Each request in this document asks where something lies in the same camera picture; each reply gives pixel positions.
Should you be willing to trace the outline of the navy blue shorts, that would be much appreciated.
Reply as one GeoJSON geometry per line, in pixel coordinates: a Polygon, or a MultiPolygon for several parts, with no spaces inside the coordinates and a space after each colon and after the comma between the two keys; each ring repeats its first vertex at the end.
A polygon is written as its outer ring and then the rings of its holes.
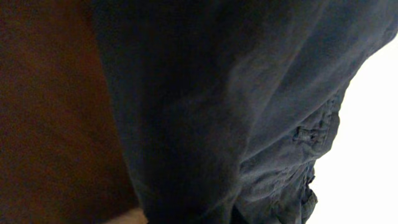
{"type": "Polygon", "coordinates": [[[314,165],[393,0],[93,1],[123,154],[150,223],[305,223],[314,165]]]}

